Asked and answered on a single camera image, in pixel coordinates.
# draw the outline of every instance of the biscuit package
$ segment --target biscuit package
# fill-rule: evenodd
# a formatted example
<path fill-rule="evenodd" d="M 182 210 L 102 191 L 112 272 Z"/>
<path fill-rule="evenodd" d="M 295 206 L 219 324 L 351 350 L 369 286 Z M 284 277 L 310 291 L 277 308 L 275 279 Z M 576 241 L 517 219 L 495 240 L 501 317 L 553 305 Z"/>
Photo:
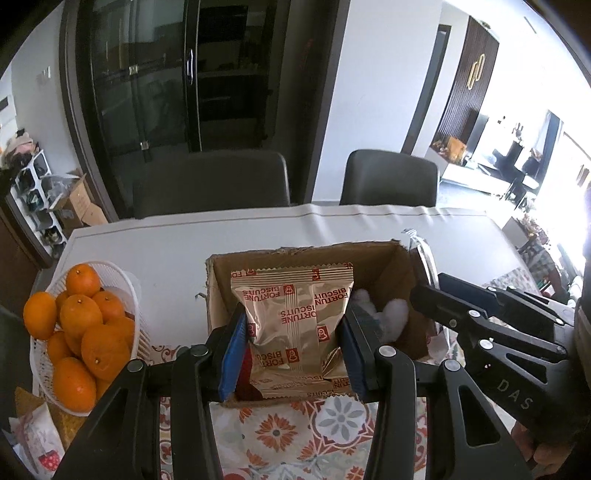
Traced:
<path fill-rule="evenodd" d="M 264 398 L 350 392 L 335 330 L 352 287 L 350 263 L 232 272 L 247 315 L 250 383 Z"/>

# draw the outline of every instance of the plastic bag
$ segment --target plastic bag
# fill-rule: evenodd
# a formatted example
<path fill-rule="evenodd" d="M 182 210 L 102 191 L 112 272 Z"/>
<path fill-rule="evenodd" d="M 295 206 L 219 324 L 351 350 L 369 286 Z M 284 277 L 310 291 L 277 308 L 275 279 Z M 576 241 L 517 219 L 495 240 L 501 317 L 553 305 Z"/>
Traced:
<path fill-rule="evenodd" d="M 9 422 L 20 445 L 14 450 L 19 457 L 24 455 L 25 466 L 38 480 L 52 478 L 64 456 L 64 447 L 47 403 L 19 419 L 9 419 Z"/>

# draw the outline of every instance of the cardboard box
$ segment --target cardboard box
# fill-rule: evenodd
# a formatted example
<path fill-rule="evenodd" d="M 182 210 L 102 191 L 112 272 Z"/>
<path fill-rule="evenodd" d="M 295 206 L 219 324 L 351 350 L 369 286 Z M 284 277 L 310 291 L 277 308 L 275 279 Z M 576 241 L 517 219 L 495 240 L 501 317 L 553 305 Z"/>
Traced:
<path fill-rule="evenodd" d="M 238 299 L 230 289 L 232 271 L 346 262 L 353 264 L 355 276 L 353 289 L 366 289 L 378 311 L 382 311 L 392 299 L 405 299 L 408 302 L 410 291 L 415 285 L 415 277 L 408 251 L 397 241 L 212 255 L 206 262 L 209 332 L 214 328 L 227 325 L 238 303 Z M 428 355 L 426 331 L 431 322 L 422 314 L 415 312 L 410 303 L 409 311 L 408 324 L 394 345 L 410 358 L 419 359 Z M 299 399 L 282 398 L 254 402 L 231 400 L 227 404 L 232 407 L 268 406 L 295 400 Z"/>
<path fill-rule="evenodd" d="M 84 176 L 74 184 L 67 198 L 57 202 L 54 212 L 68 238 L 76 228 L 109 223 L 103 210 L 92 203 Z"/>

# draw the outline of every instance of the cardboard box on floor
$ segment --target cardboard box on floor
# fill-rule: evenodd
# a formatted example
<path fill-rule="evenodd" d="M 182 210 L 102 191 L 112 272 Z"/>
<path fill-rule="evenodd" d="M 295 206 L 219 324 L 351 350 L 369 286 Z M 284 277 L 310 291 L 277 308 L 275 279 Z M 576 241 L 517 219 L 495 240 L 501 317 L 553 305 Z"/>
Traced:
<path fill-rule="evenodd" d="M 86 175 L 74 184 L 66 198 L 57 202 L 54 212 L 60 219 L 64 234 L 68 238 L 76 228 L 109 223 L 103 210 L 92 202 L 86 184 Z"/>

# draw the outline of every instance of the black chair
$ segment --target black chair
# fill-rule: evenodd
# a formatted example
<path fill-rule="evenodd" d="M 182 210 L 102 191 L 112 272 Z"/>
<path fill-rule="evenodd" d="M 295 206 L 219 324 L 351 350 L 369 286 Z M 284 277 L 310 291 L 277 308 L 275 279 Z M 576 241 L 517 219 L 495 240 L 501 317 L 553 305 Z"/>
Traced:
<path fill-rule="evenodd" d="M 285 159 L 265 150 L 218 150 L 146 165 L 134 183 L 134 216 L 287 207 Z"/>
<path fill-rule="evenodd" d="M 425 158 L 383 150 L 356 150 L 347 160 L 341 205 L 435 207 L 437 166 Z"/>

